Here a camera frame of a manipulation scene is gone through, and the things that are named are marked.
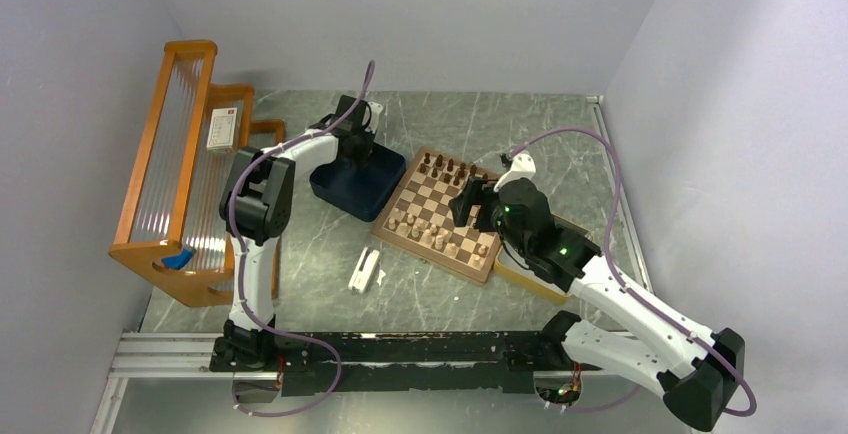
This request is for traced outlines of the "yellow tray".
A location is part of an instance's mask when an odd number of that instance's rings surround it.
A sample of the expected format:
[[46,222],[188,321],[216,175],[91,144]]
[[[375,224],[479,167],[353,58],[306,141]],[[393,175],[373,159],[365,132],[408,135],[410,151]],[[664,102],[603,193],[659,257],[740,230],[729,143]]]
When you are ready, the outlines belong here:
[[570,296],[553,284],[537,278],[532,271],[524,269],[507,252],[507,245],[502,243],[498,256],[493,264],[493,272],[504,280],[540,297],[555,305],[565,304]]

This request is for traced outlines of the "white card box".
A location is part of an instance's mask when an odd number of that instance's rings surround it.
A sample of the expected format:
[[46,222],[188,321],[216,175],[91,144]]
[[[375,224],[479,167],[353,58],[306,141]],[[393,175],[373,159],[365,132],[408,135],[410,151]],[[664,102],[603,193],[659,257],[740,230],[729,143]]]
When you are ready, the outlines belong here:
[[206,149],[208,151],[230,151],[235,142],[237,125],[237,108],[213,109],[207,133]]

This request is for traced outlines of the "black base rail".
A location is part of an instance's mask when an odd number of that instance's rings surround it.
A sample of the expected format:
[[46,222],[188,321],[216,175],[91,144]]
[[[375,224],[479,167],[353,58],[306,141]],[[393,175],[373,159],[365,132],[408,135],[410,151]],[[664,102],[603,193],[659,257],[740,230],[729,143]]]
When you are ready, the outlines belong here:
[[570,377],[574,362],[541,331],[317,332],[281,336],[226,329],[209,369],[247,380],[268,374],[281,396],[326,390],[401,392],[493,389],[533,394],[544,377]]

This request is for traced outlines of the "orange wooden rack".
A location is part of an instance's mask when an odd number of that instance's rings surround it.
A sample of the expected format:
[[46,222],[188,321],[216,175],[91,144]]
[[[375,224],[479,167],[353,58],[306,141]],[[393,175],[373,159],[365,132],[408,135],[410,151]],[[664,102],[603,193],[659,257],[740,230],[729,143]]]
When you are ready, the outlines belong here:
[[[190,308],[228,305],[234,259],[219,202],[235,148],[277,144],[281,120],[252,117],[254,88],[212,81],[217,46],[211,40],[171,41],[154,89],[109,255]],[[238,109],[234,148],[208,151],[211,111]],[[181,270],[163,257],[195,250]]]

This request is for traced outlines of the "white stapler-like device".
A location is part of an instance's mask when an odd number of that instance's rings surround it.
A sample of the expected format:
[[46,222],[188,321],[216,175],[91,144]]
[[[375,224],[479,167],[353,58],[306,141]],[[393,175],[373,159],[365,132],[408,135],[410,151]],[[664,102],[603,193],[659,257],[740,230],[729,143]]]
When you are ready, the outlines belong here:
[[360,294],[367,291],[371,280],[379,270],[380,257],[381,252],[377,249],[365,247],[362,250],[348,282],[350,291]]

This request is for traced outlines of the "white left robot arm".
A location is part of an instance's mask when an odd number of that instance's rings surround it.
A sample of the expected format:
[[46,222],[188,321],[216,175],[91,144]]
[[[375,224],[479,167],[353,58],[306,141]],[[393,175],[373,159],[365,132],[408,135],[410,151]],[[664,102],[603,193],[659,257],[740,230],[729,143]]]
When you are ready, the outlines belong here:
[[273,243],[289,223],[295,181],[337,160],[365,162],[385,113],[382,104],[342,96],[334,113],[298,137],[236,152],[219,204],[234,259],[233,299],[222,340],[249,368],[264,369],[277,354],[269,291]]

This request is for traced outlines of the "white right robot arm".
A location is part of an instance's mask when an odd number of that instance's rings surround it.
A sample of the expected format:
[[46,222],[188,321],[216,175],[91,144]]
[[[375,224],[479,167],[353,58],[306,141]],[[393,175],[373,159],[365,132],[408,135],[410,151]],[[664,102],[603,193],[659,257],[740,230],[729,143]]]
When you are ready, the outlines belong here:
[[626,378],[699,431],[711,431],[732,411],[728,404],[738,389],[749,400],[743,415],[756,411],[741,336],[730,328],[715,332],[625,279],[582,229],[552,215],[547,197],[529,179],[472,178],[449,208],[456,226],[474,215],[475,229],[497,234],[537,278],[588,302],[629,333],[609,334],[577,315],[558,315],[539,343],[548,366],[573,361]]

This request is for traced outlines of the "wooden chessboard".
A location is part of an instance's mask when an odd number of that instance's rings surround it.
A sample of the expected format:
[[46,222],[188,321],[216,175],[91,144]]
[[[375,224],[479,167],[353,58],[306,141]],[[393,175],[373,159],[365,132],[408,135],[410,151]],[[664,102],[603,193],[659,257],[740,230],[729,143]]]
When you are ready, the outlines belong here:
[[[495,233],[473,227],[477,207],[471,209],[468,227],[456,227],[449,209],[449,201],[460,194],[471,176],[498,178],[469,161],[430,147],[419,148],[374,221],[372,235],[459,278],[484,285],[501,242]],[[406,223],[407,214],[416,217],[412,227]],[[434,243],[440,233],[445,235],[445,244],[436,250]]]

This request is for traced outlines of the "blue object on rack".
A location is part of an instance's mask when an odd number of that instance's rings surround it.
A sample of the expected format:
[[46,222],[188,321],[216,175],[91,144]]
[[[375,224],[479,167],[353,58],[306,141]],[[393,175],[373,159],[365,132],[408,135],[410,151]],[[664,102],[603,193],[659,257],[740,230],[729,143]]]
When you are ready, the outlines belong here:
[[179,254],[163,257],[161,259],[161,265],[167,269],[181,270],[192,260],[194,255],[195,250],[191,247],[186,247]]

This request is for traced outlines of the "dark blue tray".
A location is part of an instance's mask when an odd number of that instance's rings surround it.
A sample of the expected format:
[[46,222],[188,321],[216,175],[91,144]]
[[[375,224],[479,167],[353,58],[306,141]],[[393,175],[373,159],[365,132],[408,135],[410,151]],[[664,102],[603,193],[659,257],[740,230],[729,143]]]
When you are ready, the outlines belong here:
[[336,160],[309,177],[313,194],[364,222],[373,222],[406,172],[406,159],[380,144],[364,166]]

